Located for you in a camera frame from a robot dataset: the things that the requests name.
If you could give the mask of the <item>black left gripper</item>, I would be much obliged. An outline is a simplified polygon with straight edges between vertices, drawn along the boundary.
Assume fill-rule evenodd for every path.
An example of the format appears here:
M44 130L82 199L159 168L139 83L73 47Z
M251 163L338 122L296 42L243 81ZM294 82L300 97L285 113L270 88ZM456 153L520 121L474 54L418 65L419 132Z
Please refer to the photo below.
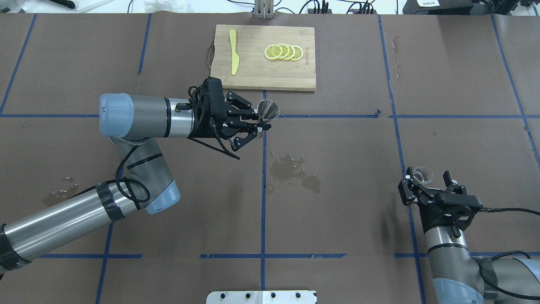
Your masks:
M264 123L249 123L241 120L227 120L228 117L239 119L257 119L258 113L251 107L251 102L235 92L224 91L221 80L206 78L202 85L193 89L193 137L220 137L230 142L233 151L238 151L264 131ZM226 123L226 134L223 124Z

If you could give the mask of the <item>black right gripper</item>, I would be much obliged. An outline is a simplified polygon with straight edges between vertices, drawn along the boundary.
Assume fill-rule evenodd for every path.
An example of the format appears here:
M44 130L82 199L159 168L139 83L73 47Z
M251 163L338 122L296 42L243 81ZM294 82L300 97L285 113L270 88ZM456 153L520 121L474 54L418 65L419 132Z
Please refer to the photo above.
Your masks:
M458 239L471 224L474 216L483 208L477 196L460 194L460 186L451 177L450 171L443 173L443 192L426 187L412 177L413 167L408 167L405 177L398 184L402 204L418 204L424 233L437 227L450 228L451 237Z

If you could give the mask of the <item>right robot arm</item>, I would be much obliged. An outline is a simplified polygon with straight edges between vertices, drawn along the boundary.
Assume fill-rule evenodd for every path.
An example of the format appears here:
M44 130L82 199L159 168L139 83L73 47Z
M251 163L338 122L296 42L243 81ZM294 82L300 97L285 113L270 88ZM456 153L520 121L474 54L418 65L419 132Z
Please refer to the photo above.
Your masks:
M408 167L398 190L403 205L418 206L438 303L538 304L538 259L520 250L473 256L464 231L479 212L539 212L483 206L449 171L443 174L444 189L427 187L431 179L426 167Z

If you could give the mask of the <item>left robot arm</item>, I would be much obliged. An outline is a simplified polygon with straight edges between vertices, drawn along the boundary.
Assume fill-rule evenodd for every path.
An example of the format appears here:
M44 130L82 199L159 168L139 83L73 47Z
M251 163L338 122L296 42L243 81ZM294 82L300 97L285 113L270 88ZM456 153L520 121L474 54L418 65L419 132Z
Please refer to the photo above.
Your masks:
M118 149L118 164L108 179L1 225L1 274L28 266L137 210L157 214L175 205L181 191L158 139L186 138L239 159L240 148L271 128L262 105L224 91L215 77L190 87L185 99L103 94L100 133Z

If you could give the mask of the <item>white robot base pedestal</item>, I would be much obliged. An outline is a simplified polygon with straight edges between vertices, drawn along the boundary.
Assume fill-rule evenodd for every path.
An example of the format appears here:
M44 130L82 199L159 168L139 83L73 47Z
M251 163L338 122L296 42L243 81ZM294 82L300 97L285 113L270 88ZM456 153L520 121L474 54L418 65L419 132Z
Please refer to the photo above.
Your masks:
M206 298L207 304L316 304L312 290L243 290L215 291Z

